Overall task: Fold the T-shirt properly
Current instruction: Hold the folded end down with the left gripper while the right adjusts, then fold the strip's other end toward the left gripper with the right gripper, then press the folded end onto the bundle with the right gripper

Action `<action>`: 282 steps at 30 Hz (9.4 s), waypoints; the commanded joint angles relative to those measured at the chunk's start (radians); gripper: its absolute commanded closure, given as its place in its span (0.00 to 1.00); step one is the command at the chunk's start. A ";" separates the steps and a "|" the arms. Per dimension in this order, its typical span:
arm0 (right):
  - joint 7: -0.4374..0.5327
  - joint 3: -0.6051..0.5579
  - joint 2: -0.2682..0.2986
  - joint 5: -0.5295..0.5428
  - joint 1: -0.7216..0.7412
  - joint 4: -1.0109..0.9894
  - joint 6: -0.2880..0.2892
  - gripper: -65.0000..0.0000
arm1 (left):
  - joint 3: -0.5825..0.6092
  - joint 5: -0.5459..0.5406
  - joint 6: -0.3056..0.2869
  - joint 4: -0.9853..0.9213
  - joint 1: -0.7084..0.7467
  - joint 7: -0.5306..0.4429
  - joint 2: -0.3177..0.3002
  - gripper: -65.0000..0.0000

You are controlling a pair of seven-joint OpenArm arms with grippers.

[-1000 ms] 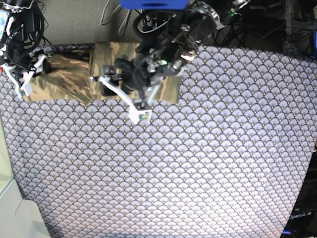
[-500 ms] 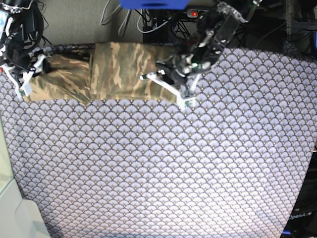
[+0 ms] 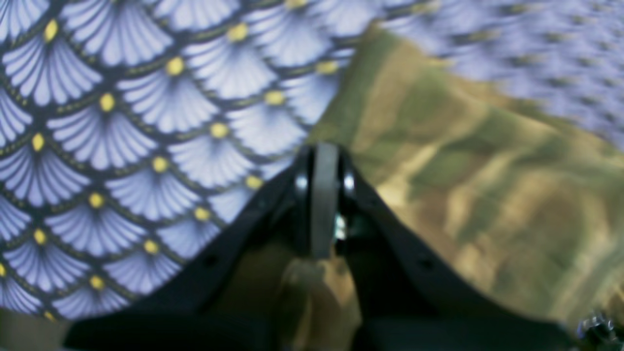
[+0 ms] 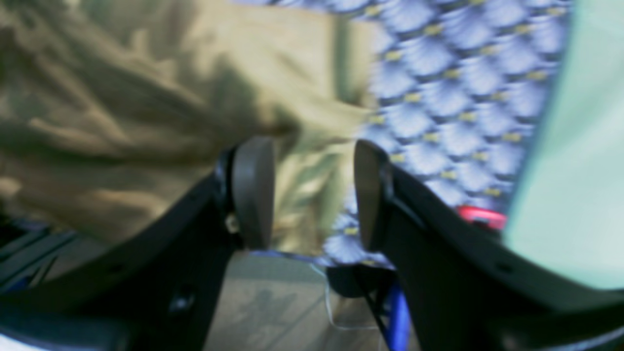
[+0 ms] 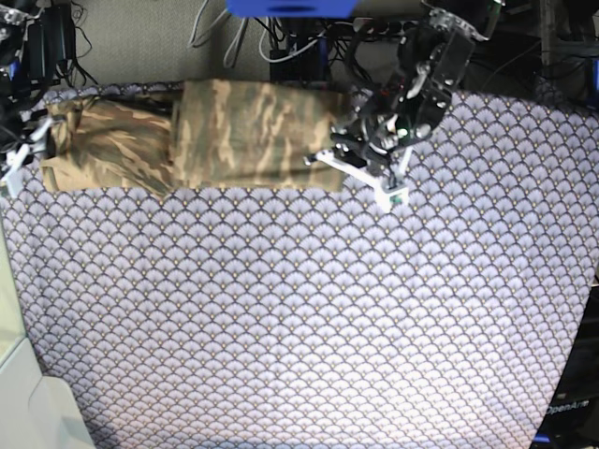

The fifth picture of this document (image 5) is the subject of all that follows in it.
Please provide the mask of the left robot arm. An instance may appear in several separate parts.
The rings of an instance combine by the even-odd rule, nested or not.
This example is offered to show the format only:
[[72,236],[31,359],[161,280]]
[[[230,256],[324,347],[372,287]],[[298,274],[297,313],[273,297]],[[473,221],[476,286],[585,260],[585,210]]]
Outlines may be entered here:
[[382,84],[358,72],[358,46],[383,24],[368,20],[352,36],[344,56],[358,101],[344,123],[332,127],[329,148],[309,154],[307,166],[323,163],[373,189],[384,212],[407,204],[405,175],[415,145],[429,138],[451,106],[479,42],[490,39],[500,1],[432,1],[406,31],[398,63]]

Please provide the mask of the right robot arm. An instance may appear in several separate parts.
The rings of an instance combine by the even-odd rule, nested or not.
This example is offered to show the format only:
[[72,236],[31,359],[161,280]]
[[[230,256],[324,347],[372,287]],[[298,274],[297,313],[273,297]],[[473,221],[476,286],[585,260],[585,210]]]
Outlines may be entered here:
[[54,120],[36,109],[52,85],[55,51],[38,1],[1,3],[1,195],[17,197],[23,168],[48,150]]

